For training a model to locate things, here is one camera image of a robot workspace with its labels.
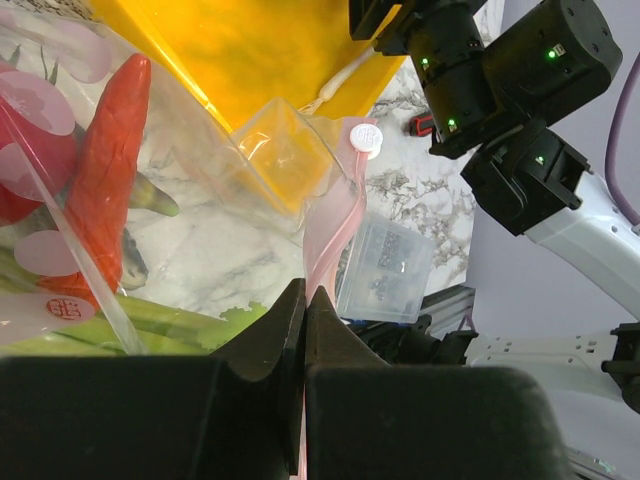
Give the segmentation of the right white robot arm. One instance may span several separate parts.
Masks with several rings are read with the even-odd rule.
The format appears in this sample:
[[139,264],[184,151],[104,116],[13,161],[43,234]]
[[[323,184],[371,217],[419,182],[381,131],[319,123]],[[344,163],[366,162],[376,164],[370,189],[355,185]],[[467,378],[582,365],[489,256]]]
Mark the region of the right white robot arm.
[[604,93],[623,59],[593,1],[543,1],[490,44],[477,1],[352,1],[349,34],[411,59],[434,120],[430,151],[465,158],[478,206],[639,312],[639,225],[552,129]]

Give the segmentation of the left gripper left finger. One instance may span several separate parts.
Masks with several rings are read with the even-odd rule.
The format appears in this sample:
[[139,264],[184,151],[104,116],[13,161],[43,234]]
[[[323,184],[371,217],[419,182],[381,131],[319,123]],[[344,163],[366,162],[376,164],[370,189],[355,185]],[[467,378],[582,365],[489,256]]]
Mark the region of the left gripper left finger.
[[1,363],[5,479],[286,479],[299,469],[305,283],[207,356]]

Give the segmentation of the red chili pepper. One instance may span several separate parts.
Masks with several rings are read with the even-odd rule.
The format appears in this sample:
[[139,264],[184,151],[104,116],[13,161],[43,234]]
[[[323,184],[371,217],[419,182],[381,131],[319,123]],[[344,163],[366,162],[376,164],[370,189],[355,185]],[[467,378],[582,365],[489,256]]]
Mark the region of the red chili pepper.
[[151,60],[134,53],[106,83],[87,127],[63,208],[65,243],[79,245],[110,296],[123,275],[122,235],[133,192],[152,80]]

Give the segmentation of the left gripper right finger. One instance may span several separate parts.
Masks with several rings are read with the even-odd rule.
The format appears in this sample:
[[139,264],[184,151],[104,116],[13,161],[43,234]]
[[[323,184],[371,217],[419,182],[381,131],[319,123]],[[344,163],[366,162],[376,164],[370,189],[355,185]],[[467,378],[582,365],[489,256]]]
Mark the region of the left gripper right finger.
[[338,318],[307,308],[311,479],[566,479],[570,464],[534,379],[492,367],[391,366]]

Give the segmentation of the clear zip top bag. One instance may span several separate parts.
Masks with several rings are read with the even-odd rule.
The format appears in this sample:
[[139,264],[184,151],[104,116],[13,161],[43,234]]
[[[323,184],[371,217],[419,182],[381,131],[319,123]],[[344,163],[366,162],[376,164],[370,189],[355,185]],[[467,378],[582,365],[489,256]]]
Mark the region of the clear zip top bag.
[[[1,250],[27,271],[47,276],[83,274],[100,309],[126,349],[152,355],[79,245],[61,234],[63,208],[80,151],[104,87],[134,53],[110,28],[87,21],[5,7],[1,64],[34,74],[68,101],[78,146],[75,173],[60,193],[41,188],[44,203],[15,224],[1,224]],[[123,275],[115,293],[217,317],[254,301],[267,311],[295,279],[305,283],[307,308],[318,289],[332,303],[325,273],[361,222],[366,204],[366,153],[350,143],[357,117],[308,120],[332,163],[318,192],[297,213],[282,212],[243,186],[219,193],[203,176],[202,161],[228,134],[178,80],[151,60],[152,80],[133,192],[121,246]]]

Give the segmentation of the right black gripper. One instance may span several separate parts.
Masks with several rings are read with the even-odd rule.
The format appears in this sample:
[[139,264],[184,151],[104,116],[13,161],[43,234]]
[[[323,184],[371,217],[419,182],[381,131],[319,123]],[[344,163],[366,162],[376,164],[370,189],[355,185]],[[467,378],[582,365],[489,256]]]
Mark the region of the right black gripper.
[[517,152],[515,108],[489,78],[489,66],[508,61],[518,45],[513,24],[485,46],[474,14],[482,1],[351,1],[353,40],[374,41],[384,56],[412,60],[434,120],[430,152],[459,158],[472,148],[502,144]]

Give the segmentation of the celery stalk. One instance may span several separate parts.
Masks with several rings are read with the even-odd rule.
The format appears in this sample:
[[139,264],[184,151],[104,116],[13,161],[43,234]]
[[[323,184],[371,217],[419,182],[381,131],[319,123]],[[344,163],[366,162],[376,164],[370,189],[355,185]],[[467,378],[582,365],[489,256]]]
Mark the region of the celery stalk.
[[[267,308],[251,301],[217,317],[114,293],[137,338],[152,355],[204,355],[220,348]],[[3,356],[124,356],[126,349],[84,276],[47,276],[21,267],[1,250]]]

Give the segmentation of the red tomato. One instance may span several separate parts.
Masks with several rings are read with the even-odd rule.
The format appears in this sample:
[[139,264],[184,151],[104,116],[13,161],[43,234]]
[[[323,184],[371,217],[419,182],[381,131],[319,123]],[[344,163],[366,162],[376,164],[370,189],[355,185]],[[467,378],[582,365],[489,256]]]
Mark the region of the red tomato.
[[78,146],[68,101],[44,79],[1,64],[1,224],[26,218],[75,173]]

